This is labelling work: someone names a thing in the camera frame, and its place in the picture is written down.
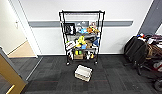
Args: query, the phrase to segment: cardboard box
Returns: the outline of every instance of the cardboard box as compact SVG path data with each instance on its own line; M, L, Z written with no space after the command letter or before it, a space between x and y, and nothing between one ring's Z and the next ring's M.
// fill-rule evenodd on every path
M92 69L79 65L75 71L75 77L89 82L92 74Z
M83 59L83 54L74 55L74 59Z
M86 42L86 43L91 43L91 41L90 41L90 40L85 40L85 42Z

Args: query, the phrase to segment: white box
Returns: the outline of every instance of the white box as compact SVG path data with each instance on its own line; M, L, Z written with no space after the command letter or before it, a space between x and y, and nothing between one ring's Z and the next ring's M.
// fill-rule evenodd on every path
M75 77L89 82L92 74L92 69L79 65L75 71Z

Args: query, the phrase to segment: caster wheel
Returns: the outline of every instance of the caster wheel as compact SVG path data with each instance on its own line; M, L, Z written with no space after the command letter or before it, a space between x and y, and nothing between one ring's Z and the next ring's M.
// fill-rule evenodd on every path
M157 91L162 91L162 79L161 80L157 80L154 83L154 87Z
M66 65L68 66L70 63L68 62L68 63L66 63Z
M98 62L94 62L95 65L97 65Z

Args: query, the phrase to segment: shelf item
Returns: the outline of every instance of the shelf item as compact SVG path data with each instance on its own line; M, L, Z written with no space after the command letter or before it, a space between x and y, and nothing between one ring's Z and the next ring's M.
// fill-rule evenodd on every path
M75 77L89 82L92 69L79 65L75 71Z
M59 12L67 65L74 60L95 60L97 64L104 15L101 10Z

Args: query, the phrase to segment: yellow item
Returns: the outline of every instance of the yellow item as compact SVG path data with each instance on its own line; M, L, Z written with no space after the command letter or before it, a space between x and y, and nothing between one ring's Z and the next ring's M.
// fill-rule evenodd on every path
M75 51L75 55L78 55L78 51L77 50Z
M97 34L97 33L99 33L99 32L100 32L100 31L99 31L98 29L95 29L95 30L94 30L94 33L95 33L95 34Z
M77 42L78 42L80 45L86 44L86 42L84 41L84 36L80 36L79 39L77 40Z
M91 54L91 57L90 58L94 58L94 55L93 54Z

